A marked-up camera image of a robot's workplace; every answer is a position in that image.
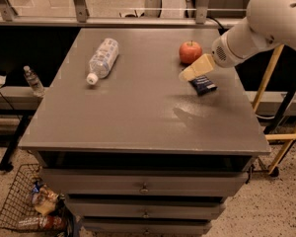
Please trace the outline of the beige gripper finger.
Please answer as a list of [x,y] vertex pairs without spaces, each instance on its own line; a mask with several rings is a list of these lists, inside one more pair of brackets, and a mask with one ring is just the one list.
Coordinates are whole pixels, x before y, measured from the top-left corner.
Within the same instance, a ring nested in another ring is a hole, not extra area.
[[214,69],[215,62],[211,54],[201,55],[193,64],[179,74],[182,81],[192,81]]

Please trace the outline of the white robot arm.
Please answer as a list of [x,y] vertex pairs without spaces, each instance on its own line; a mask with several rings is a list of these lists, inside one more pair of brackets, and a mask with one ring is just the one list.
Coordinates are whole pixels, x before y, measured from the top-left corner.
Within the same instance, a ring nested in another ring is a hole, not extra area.
[[246,17],[216,39],[211,51],[185,68],[179,78],[192,81],[215,67],[233,67],[282,44],[296,51],[296,0],[250,0]]

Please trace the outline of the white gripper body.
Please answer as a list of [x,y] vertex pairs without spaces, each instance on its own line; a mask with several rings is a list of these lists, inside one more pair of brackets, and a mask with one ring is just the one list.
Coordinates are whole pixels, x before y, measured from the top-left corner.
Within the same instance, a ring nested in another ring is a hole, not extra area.
[[211,46],[215,63],[223,68],[233,67],[240,63],[240,59],[231,51],[226,37],[219,37]]

